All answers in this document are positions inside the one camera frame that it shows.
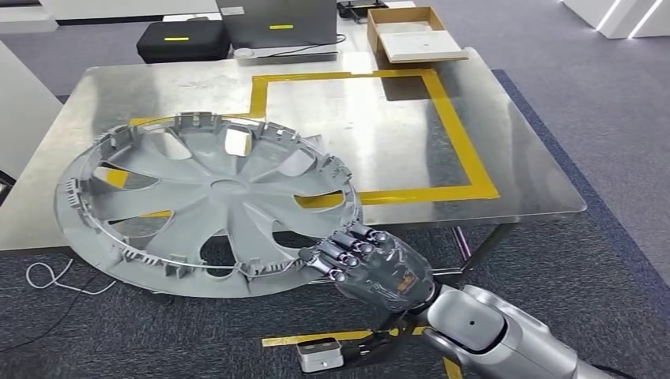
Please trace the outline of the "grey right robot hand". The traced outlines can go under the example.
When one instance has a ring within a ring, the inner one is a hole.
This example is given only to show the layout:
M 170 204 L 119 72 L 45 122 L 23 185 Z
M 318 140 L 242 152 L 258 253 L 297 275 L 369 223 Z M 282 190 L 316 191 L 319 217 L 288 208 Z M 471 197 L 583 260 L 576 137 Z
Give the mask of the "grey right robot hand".
M 361 223 L 302 248 L 299 258 L 344 296 L 391 313 L 417 310 L 437 293 L 425 257 L 397 236 Z

